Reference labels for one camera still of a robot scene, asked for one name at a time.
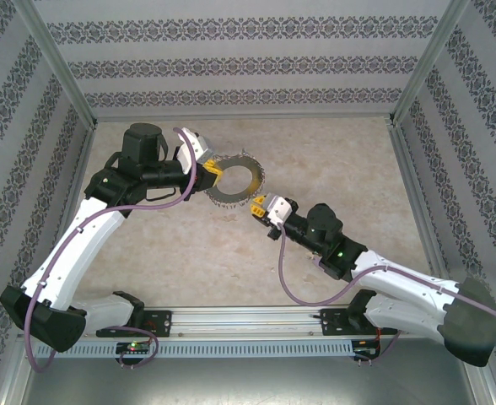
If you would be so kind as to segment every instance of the metal plate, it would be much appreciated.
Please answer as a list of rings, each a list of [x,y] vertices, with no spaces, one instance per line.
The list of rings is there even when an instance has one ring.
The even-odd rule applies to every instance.
[[[232,208],[239,204],[240,206],[248,203],[260,190],[265,181],[265,171],[252,156],[243,150],[242,154],[235,156],[215,156],[216,165],[226,171],[230,167],[241,166],[251,172],[251,183],[242,192],[235,194],[226,194],[221,192],[217,186],[205,191],[213,203],[223,208]]]

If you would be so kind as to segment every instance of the marble floor surface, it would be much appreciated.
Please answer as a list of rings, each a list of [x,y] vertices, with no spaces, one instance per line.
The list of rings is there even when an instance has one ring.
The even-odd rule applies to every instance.
[[[345,235],[392,261],[429,270],[383,118],[154,123],[163,128],[170,154],[180,144],[171,131],[176,126],[205,135],[219,154],[245,149],[265,170],[264,192],[293,198],[302,215],[327,203]],[[84,187],[121,149],[129,126],[98,125]],[[243,169],[226,171],[220,186],[235,192],[249,178]],[[202,192],[164,211],[133,212],[105,243],[76,297],[122,289],[147,306],[292,305],[278,281],[279,242],[267,231],[248,205],[220,208]],[[308,251],[292,242],[284,268],[303,300],[326,299],[345,285],[314,267]]]

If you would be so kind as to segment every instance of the black cable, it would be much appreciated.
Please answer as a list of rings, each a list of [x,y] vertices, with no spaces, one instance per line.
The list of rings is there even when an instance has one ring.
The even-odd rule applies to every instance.
[[[156,198],[145,198],[145,201],[148,201],[149,203],[151,203],[152,201],[165,200],[168,197],[173,197],[176,193],[177,193],[177,189],[174,188],[173,192],[171,192],[169,194],[165,194],[164,196],[160,196],[160,197],[156,197]]]

